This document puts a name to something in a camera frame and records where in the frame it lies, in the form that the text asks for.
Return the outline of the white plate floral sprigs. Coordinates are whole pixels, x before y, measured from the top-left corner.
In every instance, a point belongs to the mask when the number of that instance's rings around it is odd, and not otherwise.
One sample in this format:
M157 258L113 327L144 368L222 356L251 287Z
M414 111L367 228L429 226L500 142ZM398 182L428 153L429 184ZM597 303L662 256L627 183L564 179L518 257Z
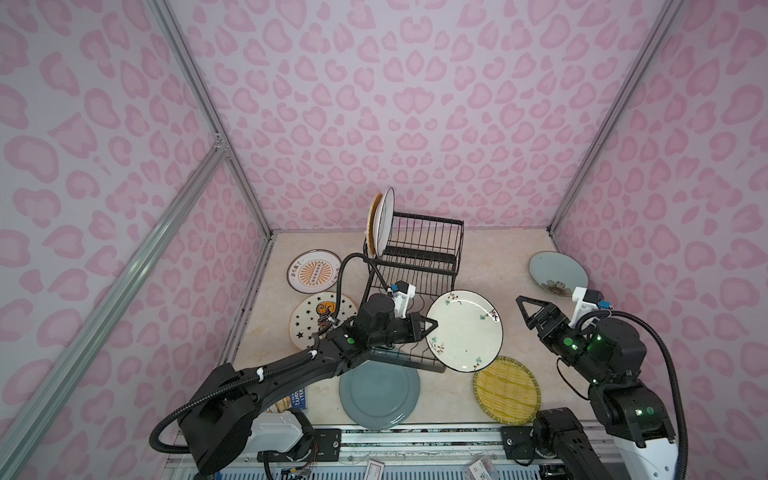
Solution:
M503 342L503 324L498 311L483 296L467 290L441 295L427 317L438 327L427 336L427 344L447 368L472 373L489 366Z

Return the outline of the black wire dish rack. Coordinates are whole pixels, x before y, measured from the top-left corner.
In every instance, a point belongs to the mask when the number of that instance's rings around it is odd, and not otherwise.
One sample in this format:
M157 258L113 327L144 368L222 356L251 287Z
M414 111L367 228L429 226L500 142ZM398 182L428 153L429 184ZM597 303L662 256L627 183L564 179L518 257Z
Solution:
M461 220L396 212L386 248L373 259L383 277L369 274L363 298L405 281L416 289L407 311L425 316L439 296L455 287L463 237Z

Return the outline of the orange woven round plate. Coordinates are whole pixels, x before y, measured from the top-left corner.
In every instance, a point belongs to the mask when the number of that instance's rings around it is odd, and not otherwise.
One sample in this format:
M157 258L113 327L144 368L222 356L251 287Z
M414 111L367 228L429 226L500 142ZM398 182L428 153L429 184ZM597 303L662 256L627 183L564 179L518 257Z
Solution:
M375 256L375 240L374 240L374 223L376 218L376 213L378 211L378 206L383 198L383 194L379 192L373 199L368 219L367 219L367 226L366 226L366 251L370 257Z

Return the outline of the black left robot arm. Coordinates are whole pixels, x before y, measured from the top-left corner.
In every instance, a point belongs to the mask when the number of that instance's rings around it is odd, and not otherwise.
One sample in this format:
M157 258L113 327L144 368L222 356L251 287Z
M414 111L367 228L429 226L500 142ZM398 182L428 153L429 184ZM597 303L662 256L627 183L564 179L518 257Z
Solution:
M315 382L346 373L380 346L416 343L438 327L418 312L395 316L394 300L375 294L358 314L328 330L312 347L260 367L215 368L178 418L198 472L214 474L245 449L253 421L267 408Z

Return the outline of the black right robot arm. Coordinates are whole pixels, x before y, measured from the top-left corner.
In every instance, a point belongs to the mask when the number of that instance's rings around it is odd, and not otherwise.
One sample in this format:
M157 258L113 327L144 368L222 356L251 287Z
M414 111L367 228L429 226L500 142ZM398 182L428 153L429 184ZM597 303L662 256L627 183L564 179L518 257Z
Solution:
M587 399L597 421L612 437L633 479L682 479L689 460L689 438L677 371L661 336L639 317L617 310L597 290L579 287L567 317L555 304L518 296L528 329L558 361L588 381ZM645 330L662 354L673 407L640 378L647 347Z

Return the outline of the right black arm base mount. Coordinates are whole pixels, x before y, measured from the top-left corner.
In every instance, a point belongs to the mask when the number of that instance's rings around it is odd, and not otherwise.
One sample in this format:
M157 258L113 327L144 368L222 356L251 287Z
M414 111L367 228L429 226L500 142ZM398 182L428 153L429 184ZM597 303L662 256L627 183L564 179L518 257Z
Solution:
M532 426L503 426L500 434L506 459L518 465L530 466L535 461L556 458L552 451L540 445Z

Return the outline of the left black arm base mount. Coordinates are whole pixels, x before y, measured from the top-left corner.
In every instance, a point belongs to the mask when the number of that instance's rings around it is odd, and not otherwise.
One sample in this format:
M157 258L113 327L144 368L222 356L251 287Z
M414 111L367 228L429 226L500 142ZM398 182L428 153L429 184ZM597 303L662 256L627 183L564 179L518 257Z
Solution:
M312 438L302 438L299 443L287 453L259 452L257 460L262 462L336 462L340 457L342 431L336 428L318 428L313 431Z

